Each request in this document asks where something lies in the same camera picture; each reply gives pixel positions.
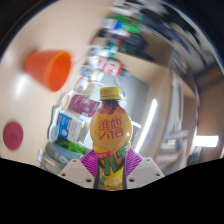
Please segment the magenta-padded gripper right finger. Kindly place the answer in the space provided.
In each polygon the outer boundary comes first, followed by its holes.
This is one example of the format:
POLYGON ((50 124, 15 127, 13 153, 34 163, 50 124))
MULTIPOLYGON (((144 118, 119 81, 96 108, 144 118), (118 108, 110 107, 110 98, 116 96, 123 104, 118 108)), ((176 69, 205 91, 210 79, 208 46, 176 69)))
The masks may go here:
POLYGON ((142 157, 129 149, 124 163, 123 188, 135 189, 164 177, 164 174, 150 157, 142 157))

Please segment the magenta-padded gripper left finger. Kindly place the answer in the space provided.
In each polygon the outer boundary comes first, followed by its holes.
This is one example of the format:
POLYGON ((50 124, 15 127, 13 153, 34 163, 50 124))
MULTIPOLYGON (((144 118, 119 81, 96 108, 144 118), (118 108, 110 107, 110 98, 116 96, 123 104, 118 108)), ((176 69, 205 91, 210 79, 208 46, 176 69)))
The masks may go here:
POLYGON ((95 152, 90 150, 80 159, 72 159, 59 176, 81 187, 98 189, 99 167, 95 152))

